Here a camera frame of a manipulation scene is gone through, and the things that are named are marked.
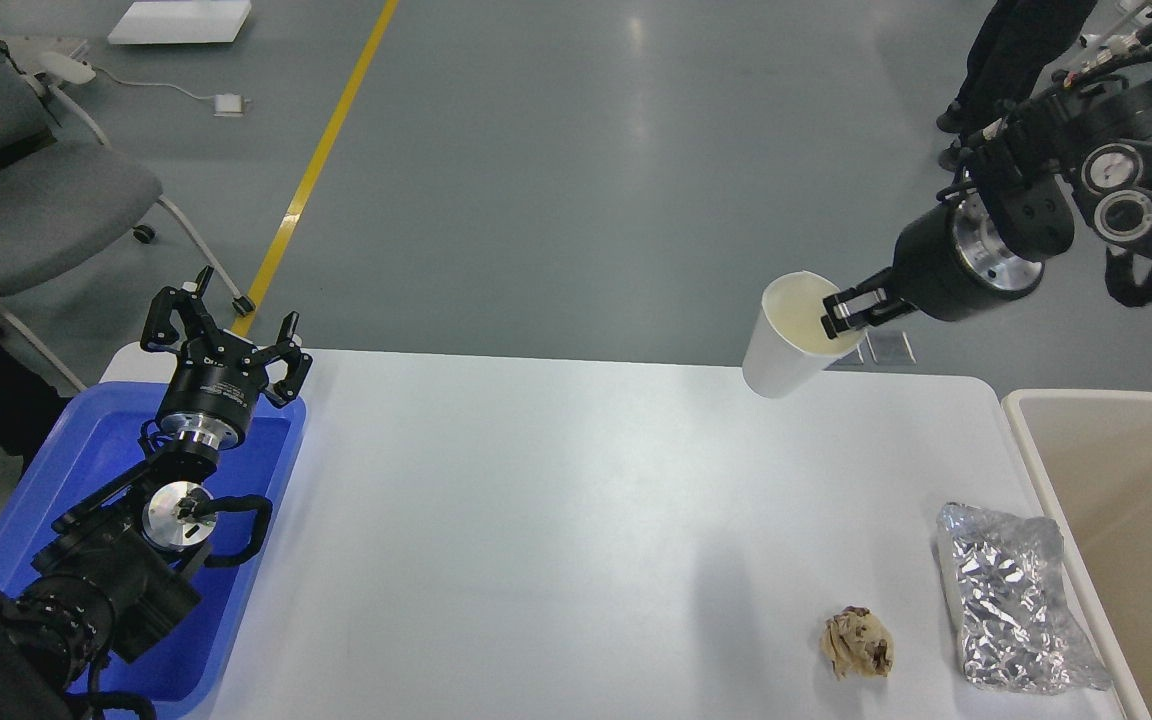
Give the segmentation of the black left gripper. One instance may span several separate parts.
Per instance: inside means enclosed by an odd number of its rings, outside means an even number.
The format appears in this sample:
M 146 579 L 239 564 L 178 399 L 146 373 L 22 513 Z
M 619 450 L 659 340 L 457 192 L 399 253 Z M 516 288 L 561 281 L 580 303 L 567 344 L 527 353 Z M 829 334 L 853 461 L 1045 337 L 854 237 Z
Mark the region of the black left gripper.
M 204 304 L 212 274 L 214 268 L 205 266 L 192 283 L 156 293 L 141 331 L 141 348 L 177 355 L 156 414 L 157 427 L 170 435 L 200 434 L 217 450 L 229 450 L 247 439 L 260 396 L 274 407 L 300 397 L 314 359 L 297 336 L 300 313 L 285 314 L 270 346 L 221 340 Z M 247 364 L 251 354 L 253 364 Z M 278 363 L 285 376 L 270 381 L 270 365 Z

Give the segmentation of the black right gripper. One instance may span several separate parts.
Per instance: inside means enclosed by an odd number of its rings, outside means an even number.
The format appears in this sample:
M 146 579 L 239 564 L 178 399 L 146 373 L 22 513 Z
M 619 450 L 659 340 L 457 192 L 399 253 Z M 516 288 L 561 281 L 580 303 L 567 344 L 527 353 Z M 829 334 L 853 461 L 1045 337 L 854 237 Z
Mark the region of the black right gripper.
M 823 300 L 829 340 L 878 327 L 916 310 L 960 323 L 1024 300 L 1043 281 L 1044 264 L 1005 245 L 980 197 L 943 202 L 901 232 L 892 266 Z

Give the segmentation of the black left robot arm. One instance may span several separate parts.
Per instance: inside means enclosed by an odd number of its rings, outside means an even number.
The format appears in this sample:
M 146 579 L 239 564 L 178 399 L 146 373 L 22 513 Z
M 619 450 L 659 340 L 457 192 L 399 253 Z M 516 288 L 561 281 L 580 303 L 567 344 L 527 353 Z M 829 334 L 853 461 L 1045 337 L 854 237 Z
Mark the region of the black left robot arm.
M 103 691 L 109 657 L 141 659 L 200 605 L 200 569 L 247 564 L 268 538 L 270 497 L 215 497 L 205 482 L 247 441 L 259 400 L 291 404 L 314 361 L 294 311 L 266 346 L 220 329 L 204 304 L 211 276 L 206 266 L 147 306 L 141 348 L 175 369 L 141 427 L 141 461 L 61 511 L 37 578 L 0 591 L 0 719 L 154 719 L 142 694 Z

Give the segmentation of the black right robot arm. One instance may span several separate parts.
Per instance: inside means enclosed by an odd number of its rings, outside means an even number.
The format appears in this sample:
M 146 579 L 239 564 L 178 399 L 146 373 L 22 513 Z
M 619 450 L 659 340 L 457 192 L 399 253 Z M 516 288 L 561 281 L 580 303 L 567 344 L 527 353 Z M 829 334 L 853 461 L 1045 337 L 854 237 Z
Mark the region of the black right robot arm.
M 1152 297 L 1152 23 L 967 141 L 955 182 L 902 232 L 887 268 L 823 300 L 828 338 L 910 313 L 958 323 L 1024 300 L 1070 249 L 1075 219 L 1106 243 L 1121 304 Z

